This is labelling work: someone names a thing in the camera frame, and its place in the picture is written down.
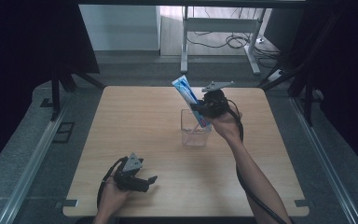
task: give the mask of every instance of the wooden table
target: wooden table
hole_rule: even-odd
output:
[[[193,88],[199,99],[203,93]],[[244,144],[281,195],[290,216],[307,206],[265,93],[224,88],[243,113]],[[206,147],[181,142],[181,109],[188,108],[174,87],[106,87],[91,125],[64,207],[69,217],[94,216],[101,180],[110,166],[134,152],[144,158],[137,175],[158,175],[147,193],[133,192],[119,217],[251,217],[227,143],[215,131]]]

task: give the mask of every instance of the white desk frame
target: white desk frame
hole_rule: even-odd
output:
[[[188,7],[185,7],[183,18],[183,43],[180,70],[183,74],[187,73],[187,32],[221,32],[221,33],[252,33],[249,46],[244,50],[255,75],[260,75],[260,69],[253,55],[255,41],[260,32],[266,9],[263,8],[257,20],[249,19],[215,19],[215,18],[189,18]]]

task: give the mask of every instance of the hand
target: hand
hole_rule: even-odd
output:
[[[109,218],[127,201],[131,191],[118,189],[112,176],[106,180],[94,224],[107,223]]]
[[[237,108],[230,106],[231,110],[234,111],[237,115]],[[211,119],[206,118],[210,123],[212,123],[214,129],[219,133],[226,141],[229,140],[241,140],[240,139],[240,130],[238,128],[237,122],[235,119],[226,112],[224,115]]]

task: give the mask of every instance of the white wall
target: white wall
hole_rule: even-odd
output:
[[[159,50],[159,7],[79,7],[94,50]]]

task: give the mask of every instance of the transparent cup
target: transparent cup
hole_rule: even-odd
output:
[[[206,146],[210,131],[199,125],[193,112],[189,109],[182,109],[181,111],[181,130],[183,145],[195,147]]]

